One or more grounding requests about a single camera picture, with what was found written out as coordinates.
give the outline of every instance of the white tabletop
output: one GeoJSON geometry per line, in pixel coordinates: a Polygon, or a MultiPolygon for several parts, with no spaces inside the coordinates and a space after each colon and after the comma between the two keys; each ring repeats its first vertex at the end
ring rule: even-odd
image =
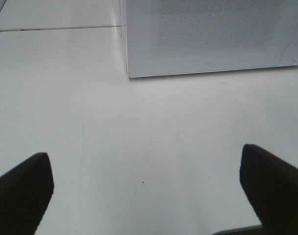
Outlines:
{"type": "Polygon", "coordinates": [[[298,67],[129,80],[118,29],[0,33],[0,175],[43,151],[54,175],[36,234],[259,224],[241,150],[298,166],[298,67]]]}
{"type": "Polygon", "coordinates": [[[0,32],[116,26],[118,0],[7,0],[0,32]]]}

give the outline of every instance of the white container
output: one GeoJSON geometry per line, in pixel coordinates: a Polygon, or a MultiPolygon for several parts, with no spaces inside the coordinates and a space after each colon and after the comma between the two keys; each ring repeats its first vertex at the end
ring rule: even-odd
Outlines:
{"type": "Polygon", "coordinates": [[[298,65],[298,0],[120,0],[130,77],[298,65]]]}

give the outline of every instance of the perforated panel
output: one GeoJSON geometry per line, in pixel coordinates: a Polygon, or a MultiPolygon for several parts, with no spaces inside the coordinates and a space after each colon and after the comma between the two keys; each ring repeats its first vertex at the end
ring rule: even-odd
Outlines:
{"type": "Polygon", "coordinates": [[[130,76],[277,66],[298,0],[127,0],[130,76]]]}

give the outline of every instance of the white table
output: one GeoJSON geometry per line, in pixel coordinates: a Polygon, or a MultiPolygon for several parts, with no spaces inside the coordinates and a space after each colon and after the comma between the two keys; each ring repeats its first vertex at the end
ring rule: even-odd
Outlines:
{"type": "Polygon", "coordinates": [[[118,0],[7,0],[0,32],[117,26],[118,0]]]}
{"type": "Polygon", "coordinates": [[[0,33],[0,175],[36,152],[52,164],[37,234],[259,224],[241,150],[256,143],[298,167],[298,68],[129,80],[117,30],[0,33]]]}

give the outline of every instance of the white device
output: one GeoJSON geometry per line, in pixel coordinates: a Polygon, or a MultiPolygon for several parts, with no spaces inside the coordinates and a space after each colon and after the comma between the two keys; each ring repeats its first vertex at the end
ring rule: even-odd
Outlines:
{"type": "Polygon", "coordinates": [[[298,65],[298,0],[120,0],[130,77],[298,65]]]}

